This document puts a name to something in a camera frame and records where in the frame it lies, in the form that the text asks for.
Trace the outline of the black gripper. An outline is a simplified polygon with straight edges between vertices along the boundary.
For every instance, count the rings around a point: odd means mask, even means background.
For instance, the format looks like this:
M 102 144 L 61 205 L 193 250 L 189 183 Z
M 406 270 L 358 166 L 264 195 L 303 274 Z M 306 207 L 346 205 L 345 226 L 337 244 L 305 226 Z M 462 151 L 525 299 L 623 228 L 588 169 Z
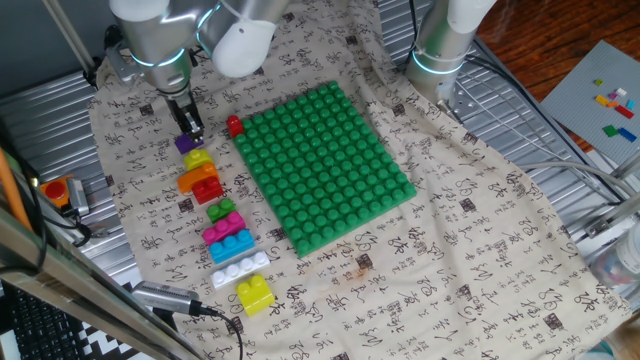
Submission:
M 178 123 L 183 134 L 194 143 L 203 140 L 204 125 L 197 114 L 195 100 L 190 90 L 175 93 L 163 93 L 173 119 Z

